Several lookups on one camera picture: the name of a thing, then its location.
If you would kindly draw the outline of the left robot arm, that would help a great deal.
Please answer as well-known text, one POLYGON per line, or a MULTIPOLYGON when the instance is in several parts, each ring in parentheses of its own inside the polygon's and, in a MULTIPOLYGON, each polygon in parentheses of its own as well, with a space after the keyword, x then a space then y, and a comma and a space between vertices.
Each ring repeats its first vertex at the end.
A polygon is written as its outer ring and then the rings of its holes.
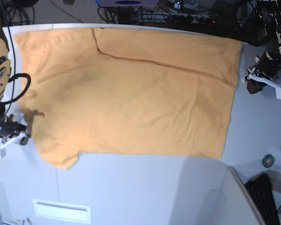
POLYGON ((247 84, 250 94, 256 94, 268 85, 281 100, 281 0, 258 0, 255 12, 265 37, 261 43, 252 45, 267 47, 261 57, 255 57, 254 65, 247 68, 247 76, 242 82, 247 84))

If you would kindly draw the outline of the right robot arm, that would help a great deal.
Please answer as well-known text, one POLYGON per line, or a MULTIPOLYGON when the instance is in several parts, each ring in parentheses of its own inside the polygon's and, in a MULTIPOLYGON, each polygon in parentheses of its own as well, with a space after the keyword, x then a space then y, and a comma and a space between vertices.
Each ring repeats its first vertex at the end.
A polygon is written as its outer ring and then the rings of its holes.
POLYGON ((25 73, 11 75, 11 61, 8 58, 8 52, 8 41, 0 21, 0 138, 2 138, 3 146, 13 142, 18 142, 19 145, 26 145, 31 135, 26 132, 27 127, 25 125, 14 121, 12 114, 10 116, 7 115, 6 105, 11 105, 23 97, 30 87, 31 77, 25 73), (2 102, 7 84, 10 82, 14 83, 18 78, 27 79, 25 88, 17 97, 12 97, 9 101, 2 102))

